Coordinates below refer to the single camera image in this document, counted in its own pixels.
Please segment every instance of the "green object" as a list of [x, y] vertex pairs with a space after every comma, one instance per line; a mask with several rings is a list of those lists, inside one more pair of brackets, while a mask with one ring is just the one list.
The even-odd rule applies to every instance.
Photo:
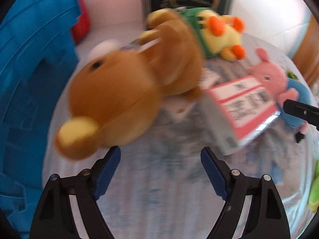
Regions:
[[216, 54], [213, 54], [207, 47], [206, 42], [200, 32], [200, 26], [197, 20], [197, 14], [203, 10], [210, 10], [210, 8], [191, 8], [184, 10], [181, 15], [183, 15], [186, 20], [193, 26], [195, 33], [197, 34], [198, 40], [200, 41], [203, 50], [205, 51], [206, 58], [215, 57]]
[[318, 178], [319, 176], [319, 161], [317, 162], [317, 168], [316, 168], [316, 172], [315, 172], [315, 178]]
[[299, 78], [292, 71], [287, 72], [287, 77], [299, 81]]
[[317, 168], [315, 171], [315, 180], [311, 186], [308, 206], [314, 213], [317, 212], [317, 209], [319, 207], [319, 162], [317, 163]]

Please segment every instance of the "pink and white box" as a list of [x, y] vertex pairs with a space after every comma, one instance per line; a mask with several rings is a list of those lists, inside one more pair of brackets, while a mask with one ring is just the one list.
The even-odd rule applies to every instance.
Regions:
[[267, 90], [253, 76], [204, 90], [201, 109], [224, 155], [247, 145], [280, 114]]

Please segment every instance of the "blue gripper pad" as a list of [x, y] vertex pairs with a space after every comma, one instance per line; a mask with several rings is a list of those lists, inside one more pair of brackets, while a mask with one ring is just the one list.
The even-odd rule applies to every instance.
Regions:
[[92, 193], [92, 196], [95, 200], [98, 200], [106, 193], [106, 190], [121, 160], [121, 150], [119, 147], [112, 147], [107, 154], [110, 154], [110, 158], [104, 165], [103, 170], [100, 172], [100, 175], [96, 180], [95, 190]]
[[201, 151], [200, 159], [215, 193], [222, 197], [223, 200], [226, 200], [228, 197], [226, 179], [205, 148]]

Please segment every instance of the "pink pig plush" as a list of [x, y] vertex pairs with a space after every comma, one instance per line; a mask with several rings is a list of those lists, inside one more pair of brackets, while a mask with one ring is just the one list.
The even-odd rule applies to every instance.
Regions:
[[273, 100], [278, 103], [280, 116], [286, 123], [293, 128], [299, 128], [299, 132], [295, 135], [296, 141], [299, 143], [307, 131], [307, 122], [286, 114], [282, 106], [287, 99], [310, 104], [309, 91], [302, 83], [288, 78], [280, 66], [270, 61], [268, 53], [264, 48], [257, 48], [256, 53], [261, 62], [249, 68], [248, 73], [258, 79], [268, 90]]

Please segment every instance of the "pig plush ear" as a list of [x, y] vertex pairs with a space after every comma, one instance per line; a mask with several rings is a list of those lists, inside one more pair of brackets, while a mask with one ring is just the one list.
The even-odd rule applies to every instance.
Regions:
[[264, 61], [264, 62], [270, 62], [268, 52], [267, 52], [267, 50], [265, 50], [264, 48], [262, 48], [262, 47], [256, 48], [256, 54], [259, 56], [259, 58], [260, 58], [262, 61]]

